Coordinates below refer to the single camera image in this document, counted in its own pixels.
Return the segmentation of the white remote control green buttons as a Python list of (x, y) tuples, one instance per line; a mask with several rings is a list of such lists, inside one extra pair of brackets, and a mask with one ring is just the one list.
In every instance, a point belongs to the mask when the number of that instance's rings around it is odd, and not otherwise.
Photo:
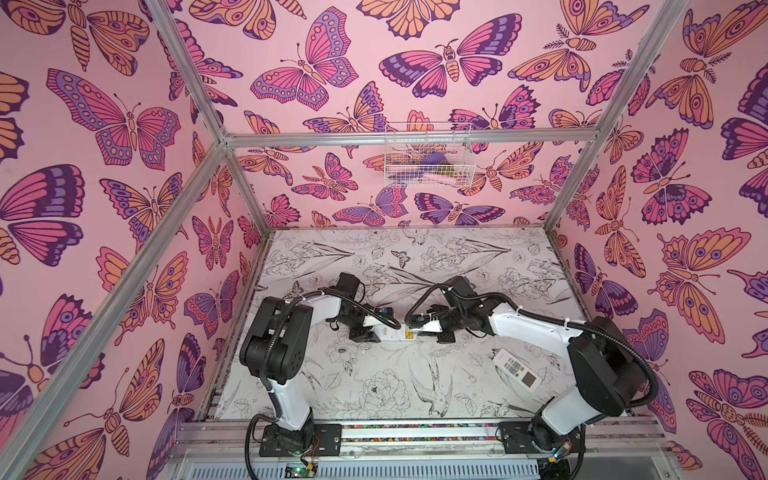
[(373, 327), (373, 332), (381, 342), (413, 342), (421, 341), (422, 339), (429, 337), (436, 337), (438, 335), (438, 332), (412, 330), (418, 333), (417, 338), (415, 340), (406, 340), (405, 333), (407, 330), (412, 329), (410, 329), (408, 326), (402, 326), (400, 329), (393, 329), (385, 325), (378, 325)]

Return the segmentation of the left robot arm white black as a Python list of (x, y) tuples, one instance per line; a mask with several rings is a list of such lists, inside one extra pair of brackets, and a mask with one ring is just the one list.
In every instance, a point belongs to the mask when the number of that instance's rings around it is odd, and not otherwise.
[(249, 314), (239, 362), (265, 388), (279, 428), (294, 433), (312, 423), (312, 407), (293, 379), (302, 369), (313, 326), (343, 325), (355, 341), (363, 343), (378, 340), (375, 326), (401, 328), (392, 308), (375, 307), (357, 298), (362, 288), (357, 277), (342, 273), (336, 284), (292, 299), (268, 296)]

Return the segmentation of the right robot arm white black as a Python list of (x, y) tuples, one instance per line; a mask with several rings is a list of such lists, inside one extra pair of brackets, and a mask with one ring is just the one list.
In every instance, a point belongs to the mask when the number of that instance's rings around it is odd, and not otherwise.
[(465, 277), (455, 276), (428, 287), (405, 321), (413, 330), (438, 336), (468, 330), (513, 338), (568, 360), (575, 384), (540, 407), (526, 430), (542, 450), (658, 395), (652, 367), (606, 317), (580, 322), (546, 316), (502, 292), (477, 293)]

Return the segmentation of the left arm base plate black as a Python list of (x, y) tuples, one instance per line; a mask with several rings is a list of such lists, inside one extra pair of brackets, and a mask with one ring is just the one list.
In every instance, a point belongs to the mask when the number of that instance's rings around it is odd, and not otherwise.
[(314, 424), (300, 431), (269, 425), (262, 435), (259, 456), (298, 457), (309, 452), (320, 457), (338, 457), (341, 440), (341, 424)]

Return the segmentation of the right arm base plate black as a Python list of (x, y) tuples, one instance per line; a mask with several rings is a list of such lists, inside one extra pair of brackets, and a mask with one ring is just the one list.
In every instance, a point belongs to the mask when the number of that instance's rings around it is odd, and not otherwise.
[(564, 458), (584, 448), (584, 433), (580, 427), (566, 435), (560, 435), (544, 423), (525, 419), (501, 422), (497, 427), (496, 438), (506, 454), (538, 454)]

